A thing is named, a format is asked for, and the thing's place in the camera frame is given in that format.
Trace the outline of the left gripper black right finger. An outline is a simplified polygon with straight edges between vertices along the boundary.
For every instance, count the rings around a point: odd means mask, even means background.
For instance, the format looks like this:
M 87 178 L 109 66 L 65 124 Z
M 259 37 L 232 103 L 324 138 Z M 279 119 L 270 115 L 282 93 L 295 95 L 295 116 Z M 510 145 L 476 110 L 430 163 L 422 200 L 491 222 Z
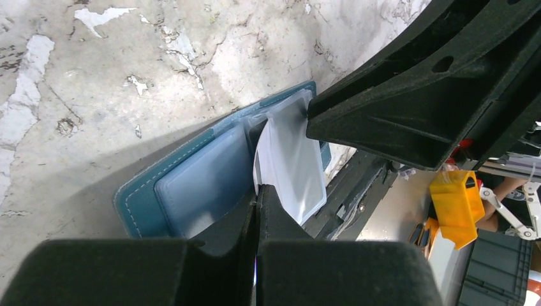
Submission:
M 308 235 L 262 185 L 257 305 L 441 305 L 431 267 L 404 242 L 329 241 Z

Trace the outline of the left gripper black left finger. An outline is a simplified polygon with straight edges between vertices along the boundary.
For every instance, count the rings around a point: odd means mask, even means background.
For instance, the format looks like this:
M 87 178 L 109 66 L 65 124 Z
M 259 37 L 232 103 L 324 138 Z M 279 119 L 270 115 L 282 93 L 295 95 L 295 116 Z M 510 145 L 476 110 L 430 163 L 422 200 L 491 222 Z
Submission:
M 248 191 L 197 236 L 48 240 L 23 260 L 2 305 L 249 305 L 255 200 Z

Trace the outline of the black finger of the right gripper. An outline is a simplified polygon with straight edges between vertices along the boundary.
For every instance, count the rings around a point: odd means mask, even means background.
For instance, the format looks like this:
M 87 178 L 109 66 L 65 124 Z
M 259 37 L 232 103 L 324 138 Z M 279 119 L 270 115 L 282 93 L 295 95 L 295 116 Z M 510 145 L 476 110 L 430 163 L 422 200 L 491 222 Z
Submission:
M 472 23 L 489 5 L 506 1 L 431 1 L 394 40 L 361 67 L 322 92 L 315 103 L 339 103 L 411 69 Z
M 540 118 L 539 25 L 467 25 L 421 63 L 339 103 L 310 102 L 308 137 L 437 170 L 468 140 L 482 162 Z

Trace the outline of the blue leather card holder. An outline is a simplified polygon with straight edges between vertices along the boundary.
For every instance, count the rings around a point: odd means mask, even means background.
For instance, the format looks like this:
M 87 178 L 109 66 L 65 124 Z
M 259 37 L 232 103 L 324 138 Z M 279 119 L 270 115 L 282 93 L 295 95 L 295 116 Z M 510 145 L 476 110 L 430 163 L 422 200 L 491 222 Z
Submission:
M 136 175 L 114 198 L 127 232 L 190 239 L 229 213 L 248 191 L 255 194 L 255 151 L 268 119 L 304 119 L 307 127 L 315 96 L 316 84 L 307 81 L 241 108 Z M 330 149 L 317 142 L 324 178 Z

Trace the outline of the white credit card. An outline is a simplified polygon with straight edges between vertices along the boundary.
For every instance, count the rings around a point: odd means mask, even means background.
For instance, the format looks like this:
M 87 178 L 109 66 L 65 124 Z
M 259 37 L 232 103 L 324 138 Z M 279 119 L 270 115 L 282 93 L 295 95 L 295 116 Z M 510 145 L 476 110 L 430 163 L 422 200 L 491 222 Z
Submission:
M 256 146 L 255 194 L 274 186 L 281 206 L 299 225 L 326 202 L 323 164 L 317 141 L 306 137 L 306 121 L 269 118 Z

